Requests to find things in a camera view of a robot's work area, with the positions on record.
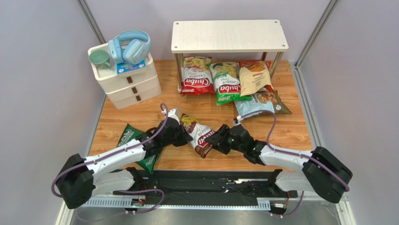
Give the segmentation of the brown Chuba chips bag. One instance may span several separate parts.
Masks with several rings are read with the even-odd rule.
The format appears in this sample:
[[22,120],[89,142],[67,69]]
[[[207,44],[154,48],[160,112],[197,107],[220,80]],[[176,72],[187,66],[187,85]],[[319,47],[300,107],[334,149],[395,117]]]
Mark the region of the brown Chuba chips bag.
[[215,134],[215,131],[208,125],[184,113],[180,121],[186,132],[192,137],[190,144],[195,152],[202,158],[206,158],[207,154],[212,149],[212,144],[206,142],[205,139]]

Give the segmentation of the dark green chips bag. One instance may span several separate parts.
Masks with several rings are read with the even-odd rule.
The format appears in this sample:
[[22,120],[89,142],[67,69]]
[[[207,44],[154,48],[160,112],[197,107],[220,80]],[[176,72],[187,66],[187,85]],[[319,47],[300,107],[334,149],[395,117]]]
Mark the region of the dark green chips bag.
[[[135,140],[135,138],[141,133],[143,133],[143,131],[132,127],[130,124],[127,124],[123,131],[123,134],[119,139],[117,147],[127,144],[132,140]],[[160,158],[160,155],[161,154],[150,156],[146,159],[136,162],[136,164],[139,165],[142,169],[144,169],[148,173],[153,174],[155,169],[155,164]]]

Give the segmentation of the green Chuba chips bag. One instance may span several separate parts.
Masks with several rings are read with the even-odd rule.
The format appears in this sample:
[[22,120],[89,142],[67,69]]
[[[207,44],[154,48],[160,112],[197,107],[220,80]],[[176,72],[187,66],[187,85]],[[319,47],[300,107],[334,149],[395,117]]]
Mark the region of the green Chuba chips bag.
[[237,62],[220,62],[209,65],[212,74],[216,105],[223,105],[232,101],[247,101],[250,96],[241,96]]

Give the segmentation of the cream orange cassava chips bag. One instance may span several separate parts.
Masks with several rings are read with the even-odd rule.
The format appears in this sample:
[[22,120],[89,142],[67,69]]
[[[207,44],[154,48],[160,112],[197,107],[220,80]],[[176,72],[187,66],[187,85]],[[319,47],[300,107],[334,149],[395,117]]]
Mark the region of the cream orange cassava chips bag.
[[263,60],[240,60],[239,79],[241,96],[248,96],[265,88],[275,93],[271,82],[269,66],[271,62]]

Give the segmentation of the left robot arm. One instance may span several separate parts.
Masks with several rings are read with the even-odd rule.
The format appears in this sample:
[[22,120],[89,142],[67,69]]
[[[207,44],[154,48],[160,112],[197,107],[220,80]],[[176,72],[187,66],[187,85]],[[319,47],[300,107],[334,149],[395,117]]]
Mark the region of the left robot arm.
[[179,120],[169,117],[147,132],[135,131],[127,142],[99,155],[68,158],[52,184],[55,196],[69,209],[76,209],[91,197],[113,191],[127,191],[139,182],[136,169],[124,165],[158,156],[169,145],[188,144],[193,138]]

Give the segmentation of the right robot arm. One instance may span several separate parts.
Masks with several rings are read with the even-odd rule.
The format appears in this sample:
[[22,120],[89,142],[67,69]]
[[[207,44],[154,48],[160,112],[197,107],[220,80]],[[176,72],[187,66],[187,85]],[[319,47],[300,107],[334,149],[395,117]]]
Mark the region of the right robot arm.
[[353,177],[352,171],[324,147],[313,151],[281,148],[254,139],[241,124],[232,128],[223,125],[204,140],[224,154],[237,150],[253,164],[285,168],[272,181],[286,192],[314,192],[328,202],[339,203]]

